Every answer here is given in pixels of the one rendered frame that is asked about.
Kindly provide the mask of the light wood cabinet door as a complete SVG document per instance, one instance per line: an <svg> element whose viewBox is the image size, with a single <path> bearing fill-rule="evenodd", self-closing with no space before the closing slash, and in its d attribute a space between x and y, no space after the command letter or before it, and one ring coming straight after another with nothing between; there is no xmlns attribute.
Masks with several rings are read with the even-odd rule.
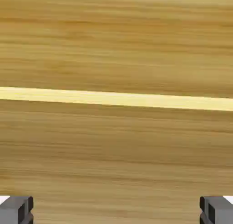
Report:
<svg viewBox="0 0 233 224"><path fill-rule="evenodd" d="M198 224L233 195L233 112L0 100L0 194L35 224Z"/></svg>
<svg viewBox="0 0 233 224"><path fill-rule="evenodd" d="M0 86L233 98L233 0L0 0Z"/></svg>

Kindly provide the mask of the light wood cabinet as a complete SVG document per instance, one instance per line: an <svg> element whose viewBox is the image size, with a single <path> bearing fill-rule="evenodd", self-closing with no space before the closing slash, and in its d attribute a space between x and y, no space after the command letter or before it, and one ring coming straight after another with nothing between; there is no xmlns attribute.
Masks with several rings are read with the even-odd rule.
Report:
<svg viewBox="0 0 233 224"><path fill-rule="evenodd" d="M0 86L0 100L233 112L233 98Z"/></svg>

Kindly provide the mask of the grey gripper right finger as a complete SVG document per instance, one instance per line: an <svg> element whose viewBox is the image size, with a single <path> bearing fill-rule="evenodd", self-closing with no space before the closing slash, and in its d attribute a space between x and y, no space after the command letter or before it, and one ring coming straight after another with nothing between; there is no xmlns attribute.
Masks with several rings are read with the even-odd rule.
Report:
<svg viewBox="0 0 233 224"><path fill-rule="evenodd" d="M233 196L201 196L199 224L233 224Z"/></svg>

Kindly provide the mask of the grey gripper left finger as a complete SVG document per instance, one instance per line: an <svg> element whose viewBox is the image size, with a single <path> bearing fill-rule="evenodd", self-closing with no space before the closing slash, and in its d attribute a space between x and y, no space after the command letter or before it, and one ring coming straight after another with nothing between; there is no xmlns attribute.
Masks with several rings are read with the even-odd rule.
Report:
<svg viewBox="0 0 233 224"><path fill-rule="evenodd" d="M32 196L0 195L0 224L34 224Z"/></svg>

